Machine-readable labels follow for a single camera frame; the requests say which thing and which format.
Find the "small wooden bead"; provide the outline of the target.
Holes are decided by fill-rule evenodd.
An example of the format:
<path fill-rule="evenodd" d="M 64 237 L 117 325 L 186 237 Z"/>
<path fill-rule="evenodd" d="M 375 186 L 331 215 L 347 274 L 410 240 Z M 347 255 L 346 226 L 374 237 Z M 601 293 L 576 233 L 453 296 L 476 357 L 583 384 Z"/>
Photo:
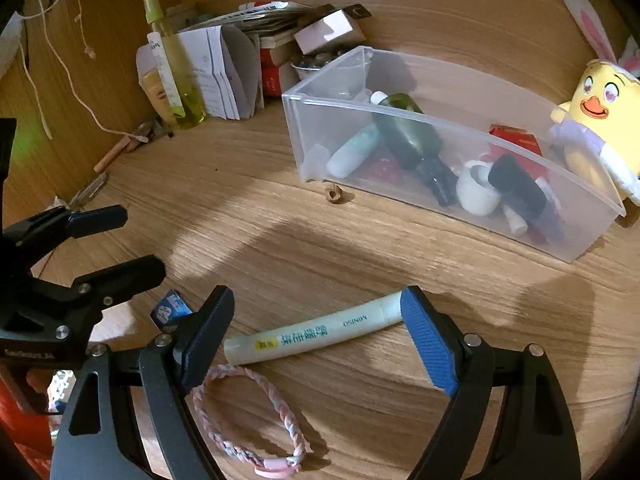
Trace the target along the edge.
<path fill-rule="evenodd" d="M 343 189 L 335 183 L 328 183 L 324 188 L 324 196 L 330 204 L 342 204 L 345 201 Z"/>

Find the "light blue white bottle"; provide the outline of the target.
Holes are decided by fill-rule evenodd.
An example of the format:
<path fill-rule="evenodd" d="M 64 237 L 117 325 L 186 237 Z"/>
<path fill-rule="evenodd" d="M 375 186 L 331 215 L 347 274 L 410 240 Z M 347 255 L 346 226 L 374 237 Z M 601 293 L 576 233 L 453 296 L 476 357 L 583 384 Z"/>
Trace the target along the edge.
<path fill-rule="evenodd" d="M 378 148 L 381 133 L 375 124 L 362 128 L 346 141 L 326 163 L 326 171 L 344 179 L 358 169 Z"/>

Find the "white paper boxes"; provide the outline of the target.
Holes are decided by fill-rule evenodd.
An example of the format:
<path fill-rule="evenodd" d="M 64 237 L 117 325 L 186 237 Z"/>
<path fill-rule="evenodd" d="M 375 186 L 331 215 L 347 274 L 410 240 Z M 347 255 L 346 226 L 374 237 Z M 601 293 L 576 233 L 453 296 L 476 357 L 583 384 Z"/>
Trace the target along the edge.
<path fill-rule="evenodd" d="M 177 39 L 206 113 L 235 120 L 252 117 L 262 96 L 259 49 L 254 41 L 234 26 L 186 30 Z"/>

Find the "yellow chick bunny plush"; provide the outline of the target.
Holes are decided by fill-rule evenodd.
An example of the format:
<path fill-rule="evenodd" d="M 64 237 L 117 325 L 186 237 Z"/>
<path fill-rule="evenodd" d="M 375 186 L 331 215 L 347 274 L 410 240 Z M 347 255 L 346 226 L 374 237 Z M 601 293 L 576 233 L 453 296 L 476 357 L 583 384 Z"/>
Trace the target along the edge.
<path fill-rule="evenodd" d="M 624 200 L 639 203 L 639 43 L 629 37 L 617 55 L 589 0 L 563 0 L 597 57 L 570 100 L 552 113 L 570 142 L 585 145 L 612 178 Z"/>

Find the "yellow-green spray bottle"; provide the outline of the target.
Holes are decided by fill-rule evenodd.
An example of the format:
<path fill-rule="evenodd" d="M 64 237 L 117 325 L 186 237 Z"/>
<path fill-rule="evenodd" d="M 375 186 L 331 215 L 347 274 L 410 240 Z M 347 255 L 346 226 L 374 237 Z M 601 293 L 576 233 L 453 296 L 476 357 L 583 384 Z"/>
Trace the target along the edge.
<path fill-rule="evenodd" d="M 172 31 L 160 0 L 143 0 L 143 6 L 146 22 L 151 27 L 148 44 L 172 116 L 179 127 L 197 126 L 206 118 L 206 107 L 191 77 L 192 65 L 186 51 Z"/>

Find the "small white jar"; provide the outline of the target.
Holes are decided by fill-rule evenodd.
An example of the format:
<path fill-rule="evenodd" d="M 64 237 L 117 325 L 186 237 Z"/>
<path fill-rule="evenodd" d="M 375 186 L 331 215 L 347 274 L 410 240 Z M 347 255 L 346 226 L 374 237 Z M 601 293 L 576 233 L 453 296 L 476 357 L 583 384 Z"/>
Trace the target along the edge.
<path fill-rule="evenodd" d="M 500 193 L 489 183 L 491 162 L 468 160 L 462 167 L 456 184 L 460 206 L 469 214 L 487 217 L 501 202 Z"/>

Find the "dark green dropper bottle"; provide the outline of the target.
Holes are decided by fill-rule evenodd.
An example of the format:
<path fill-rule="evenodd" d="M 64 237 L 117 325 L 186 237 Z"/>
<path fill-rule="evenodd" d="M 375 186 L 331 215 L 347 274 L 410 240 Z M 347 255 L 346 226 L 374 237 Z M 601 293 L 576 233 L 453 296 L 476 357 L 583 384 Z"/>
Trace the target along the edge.
<path fill-rule="evenodd" d="M 444 146 L 435 128 L 426 122 L 375 114 L 374 123 L 398 166 L 415 174 L 441 207 L 457 202 L 458 177 L 440 158 Z"/>

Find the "stack of papers and books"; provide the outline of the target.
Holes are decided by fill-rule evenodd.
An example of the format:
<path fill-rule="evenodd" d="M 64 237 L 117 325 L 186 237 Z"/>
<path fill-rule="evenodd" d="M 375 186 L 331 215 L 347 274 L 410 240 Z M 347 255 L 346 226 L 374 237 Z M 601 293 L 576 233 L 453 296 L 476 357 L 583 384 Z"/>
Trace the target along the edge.
<path fill-rule="evenodd" d="M 296 32 L 335 10 L 333 4 L 307 6 L 286 0 L 255 2 L 252 6 L 246 4 L 228 14 L 206 18 L 181 29 L 178 35 L 192 35 L 203 29 L 227 46 L 239 41 L 240 44 L 260 49 L 260 40 L 266 38 L 267 48 L 274 48 L 291 41 Z"/>

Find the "white green Ninino tube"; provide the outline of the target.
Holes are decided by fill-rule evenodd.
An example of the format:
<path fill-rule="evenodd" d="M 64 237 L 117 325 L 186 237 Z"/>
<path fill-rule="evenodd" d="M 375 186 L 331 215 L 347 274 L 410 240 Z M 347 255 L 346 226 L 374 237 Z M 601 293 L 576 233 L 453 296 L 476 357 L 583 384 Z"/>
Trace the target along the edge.
<path fill-rule="evenodd" d="M 224 341 L 231 365 L 245 365 L 295 356 L 340 344 L 401 322 L 401 292 L 266 332 Z"/>

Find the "black small bottle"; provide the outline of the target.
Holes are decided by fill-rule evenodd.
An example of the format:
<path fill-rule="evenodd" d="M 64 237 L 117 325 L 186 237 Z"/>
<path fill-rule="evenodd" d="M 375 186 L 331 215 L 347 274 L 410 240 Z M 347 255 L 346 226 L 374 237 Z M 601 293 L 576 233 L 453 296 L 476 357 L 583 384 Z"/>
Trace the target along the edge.
<path fill-rule="evenodd" d="M 502 155 L 492 164 L 488 182 L 500 193 L 502 200 L 526 221 L 538 219 L 547 207 L 544 191 L 509 154 Z"/>

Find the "black Max staples box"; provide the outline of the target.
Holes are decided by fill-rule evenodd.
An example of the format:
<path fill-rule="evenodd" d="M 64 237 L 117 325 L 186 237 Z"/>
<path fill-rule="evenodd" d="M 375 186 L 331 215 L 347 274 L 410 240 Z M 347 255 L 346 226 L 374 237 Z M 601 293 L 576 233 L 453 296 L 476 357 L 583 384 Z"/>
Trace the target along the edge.
<path fill-rule="evenodd" d="M 175 289 L 169 289 L 150 313 L 155 326 L 163 333 L 173 332 L 179 321 L 193 311 Z"/>

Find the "beige cosmetic tube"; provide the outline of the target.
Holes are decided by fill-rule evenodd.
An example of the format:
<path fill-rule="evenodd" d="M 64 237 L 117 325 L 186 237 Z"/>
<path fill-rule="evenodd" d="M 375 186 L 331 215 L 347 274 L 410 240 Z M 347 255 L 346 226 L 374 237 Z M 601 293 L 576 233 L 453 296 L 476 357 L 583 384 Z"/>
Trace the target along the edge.
<path fill-rule="evenodd" d="M 175 127 L 177 125 L 177 119 L 169 105 L 163 83 L 160 80 L 160 74 L 156 68 L 152 68 L 152 70 L 149 70 L 141 76 L 140 86 L 148 97 L 156 114 L 163 119 L 165 124 Z"/>

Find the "small pink white box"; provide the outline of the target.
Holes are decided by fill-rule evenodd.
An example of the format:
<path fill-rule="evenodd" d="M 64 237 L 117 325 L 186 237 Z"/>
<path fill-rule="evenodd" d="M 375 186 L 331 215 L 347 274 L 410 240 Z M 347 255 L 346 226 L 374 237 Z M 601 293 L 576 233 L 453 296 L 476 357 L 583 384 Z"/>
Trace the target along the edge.
<path fill-rule="evenodd" d="M 303 54 L 338 47 L 355 47 L 366 40 L 358 23 L 343 10 L 336 10 L 302 28 L 294 39 Z"/>

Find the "clear plastic storage bin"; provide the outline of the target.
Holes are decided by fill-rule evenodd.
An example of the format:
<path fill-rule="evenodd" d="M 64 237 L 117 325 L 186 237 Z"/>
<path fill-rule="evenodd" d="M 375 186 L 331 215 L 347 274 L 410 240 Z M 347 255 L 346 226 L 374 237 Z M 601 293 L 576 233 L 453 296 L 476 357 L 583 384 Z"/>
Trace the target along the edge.
<path fill-rule="evenodd" d="M 283 97 L 286 123 L 300 177 L 327 180 L 446 214 L 533 246 L 566 262 L 589 249 L 624 212 L 620 194 L 603 168 L 597 182 L 570 168 L 579 155 L 598 160 L 570 142 L 555 122 L 558 108 L 536 93 L 472 68 L 412 54 L 359 47 L 302 80 Z M 344 179 L 326 163 L 362 128 L 384 114 L 431 124 L 444 142 L 440 158 L 459 177 L 468 160 L 492 164 L 509 154 L 544 191 L 542 215 L 524 220 L 501 197 L 487 217 L 457 202 L 441 207 L 410 171 L 401 169 L 382 136 L 378 148 Z"/>

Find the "white bowl of marbles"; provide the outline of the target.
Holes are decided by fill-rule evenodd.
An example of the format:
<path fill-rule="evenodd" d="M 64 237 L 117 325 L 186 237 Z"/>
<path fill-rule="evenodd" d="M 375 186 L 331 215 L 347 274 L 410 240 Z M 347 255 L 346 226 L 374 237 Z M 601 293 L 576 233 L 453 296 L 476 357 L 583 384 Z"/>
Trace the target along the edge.
<path fill-rule="evenodd" d="M 291 65 L 298 78 L 304 80 L 346 53 L 347 50 L 342 49 L 320 52 L 314 55 L 299 55 L 292 58 Z"/>

